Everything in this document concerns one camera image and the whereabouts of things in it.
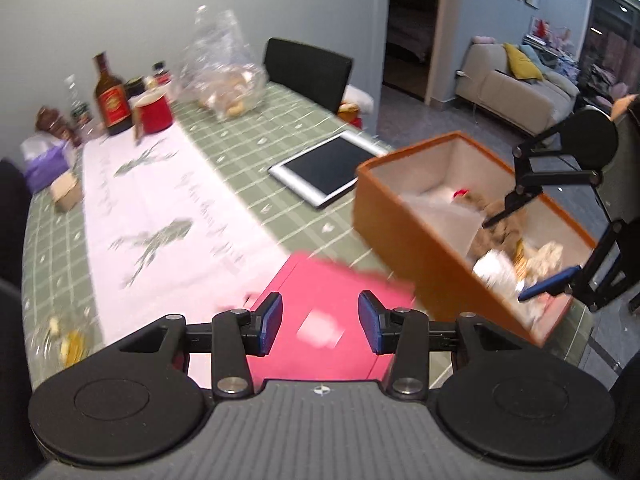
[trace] red label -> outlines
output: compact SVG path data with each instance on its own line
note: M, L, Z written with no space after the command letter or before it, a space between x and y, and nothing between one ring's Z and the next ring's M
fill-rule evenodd
M109 88L106 92L100 94L98 102L100 103L102 116L107 128L118 124L131 115L123 86Z
M162 85L166 85L167 83L171 82L171 74L169 74L168 72L164 72L163 74L158 74L156 76L156 83L158 83L158 86L162 86Z

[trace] bed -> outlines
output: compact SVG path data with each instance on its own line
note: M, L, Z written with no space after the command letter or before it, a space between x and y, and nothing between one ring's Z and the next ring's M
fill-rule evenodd
M424 62L433 46L435 25L435 12L390 6L386 42L408 50Z

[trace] orange box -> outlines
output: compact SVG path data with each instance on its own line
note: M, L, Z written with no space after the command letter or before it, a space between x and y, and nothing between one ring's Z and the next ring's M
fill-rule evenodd
M469 262L420 220L403 194L471 189L491 202L513 190L514 172L461 132L372 158L357 171L353 225L398 278L415 283L416 296L434 320L475 312L542 345L570 305L559 296L530 329L472 272ZM526 206L524 238L562 244L563 267L583 265L596 243L558 204L542 195Z

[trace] clear glass bowl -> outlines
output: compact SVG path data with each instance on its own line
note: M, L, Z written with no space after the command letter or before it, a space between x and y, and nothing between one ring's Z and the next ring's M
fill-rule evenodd
M69 307L51 313L36 325L27 352L32 365L37 364L51 376L87 357L93 346L88 311L75 312Z

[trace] floor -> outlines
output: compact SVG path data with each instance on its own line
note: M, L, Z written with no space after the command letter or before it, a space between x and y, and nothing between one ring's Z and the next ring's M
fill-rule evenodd
M383 75L386 85L395 86L424 98L427 91L429 67L417 62L412 63L394 56L385 56Z
M482 142L508 164L513 163L511 148L522 142L526 134L482 110L474 113L466 103L437 111L399 91L382 87L378 136L396 148L409 146L439 134L463 131ZM566 170L558 160L540 161L539 170ZM607 221L598 206L594 193L585 187L545 188L559 205L569 212L596 239L600 238ZM617 375L612 365L624 366L640 349L640 316L632 316L626 309L636 288L593 316L570 312L548 342L553 352L554 340L577 338L586 346L580 367L610 387ZM591 337L596 343L587 345Z

